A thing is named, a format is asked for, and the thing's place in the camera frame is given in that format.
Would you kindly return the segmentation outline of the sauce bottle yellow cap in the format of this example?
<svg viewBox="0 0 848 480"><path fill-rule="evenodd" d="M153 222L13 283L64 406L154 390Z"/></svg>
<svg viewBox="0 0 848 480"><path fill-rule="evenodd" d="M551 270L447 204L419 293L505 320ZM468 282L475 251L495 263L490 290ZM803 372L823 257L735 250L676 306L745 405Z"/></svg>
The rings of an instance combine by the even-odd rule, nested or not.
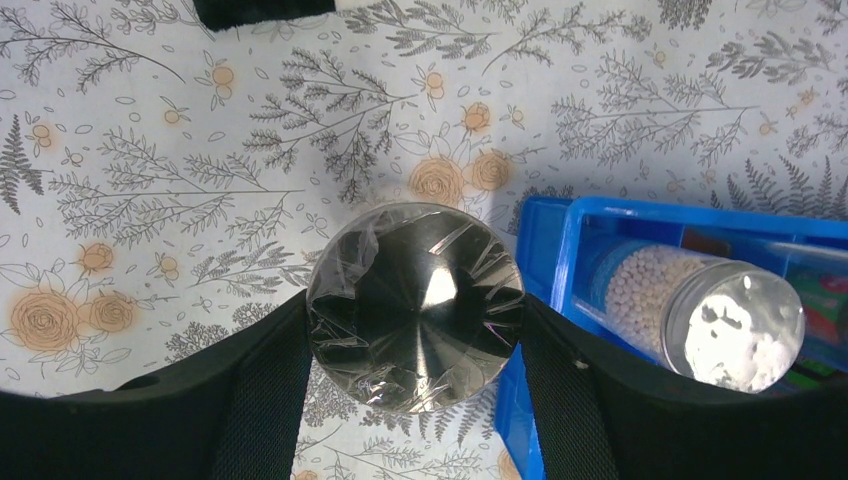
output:
<svg viewBox="0 0 848 480"><path fill-rule="evenodd" d="M812 389L847 377L847 277L793 266L786 280L806 316L805 339L785 380L792 389Z"/></svg>

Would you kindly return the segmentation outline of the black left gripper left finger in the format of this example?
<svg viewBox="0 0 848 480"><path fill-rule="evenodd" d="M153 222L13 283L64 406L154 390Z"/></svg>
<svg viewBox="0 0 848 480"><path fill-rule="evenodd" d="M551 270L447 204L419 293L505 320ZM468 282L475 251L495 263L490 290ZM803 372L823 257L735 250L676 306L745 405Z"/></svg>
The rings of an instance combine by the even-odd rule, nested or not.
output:
<svg viewBox="0 0 848 480"><path fill-rule="evenodd" d="M1 396L5 479L285 479L312 356L306 299L113 391Z"/></svg>

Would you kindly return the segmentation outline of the blue plastic divided bin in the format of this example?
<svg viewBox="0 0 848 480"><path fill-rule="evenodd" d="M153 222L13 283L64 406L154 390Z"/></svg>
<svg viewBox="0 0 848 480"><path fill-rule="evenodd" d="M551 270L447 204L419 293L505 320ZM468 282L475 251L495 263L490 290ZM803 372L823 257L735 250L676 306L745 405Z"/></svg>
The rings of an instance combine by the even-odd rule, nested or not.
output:
<svg viewBox="0 0 848 480"><path fill-rule="evenodd" d="M584 311L582 301L575 295L575 285L583 278L578 271L581 258L589 252L591 242L604 235L740 260L785 280L793 266L813 267L847 277L845 220L601 197L529 198L521 212L517 240L517 262L528 295L583 330L664 369L667 368L605 329ZM812 389L792 389L785 380L792 366L771 387L755 394L791 394L835 382L847 385L846 377ZM550 479L542 462L521 344L501 376L495 425L522 478Z"/></svg>

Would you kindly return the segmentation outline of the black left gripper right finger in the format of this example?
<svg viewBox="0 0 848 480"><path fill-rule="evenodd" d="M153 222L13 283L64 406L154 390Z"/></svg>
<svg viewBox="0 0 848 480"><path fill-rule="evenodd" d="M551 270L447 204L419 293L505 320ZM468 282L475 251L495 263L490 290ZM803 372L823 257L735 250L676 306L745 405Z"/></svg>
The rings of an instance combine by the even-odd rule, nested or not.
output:
<svg viewBox="0 0 848 480"><path fill-rule="evenodd" d="M843 479L845 382L791 394L700 383L534 296L521 350L550 479Z"/></svg>

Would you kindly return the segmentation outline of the clear jar with steel lid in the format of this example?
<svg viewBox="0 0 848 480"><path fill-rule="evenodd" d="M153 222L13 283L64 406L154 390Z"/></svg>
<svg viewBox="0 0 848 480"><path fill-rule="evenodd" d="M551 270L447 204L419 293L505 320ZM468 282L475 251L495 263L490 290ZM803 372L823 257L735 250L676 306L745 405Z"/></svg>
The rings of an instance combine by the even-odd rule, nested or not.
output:
<svg viewBox="0 0 848 480"><path fill-rule="evenodd" d="M388 204L341 229L307 288L315 360L354 400L421 414L490 384L523 325L525 288L481 220L424 202Z"/></svg>

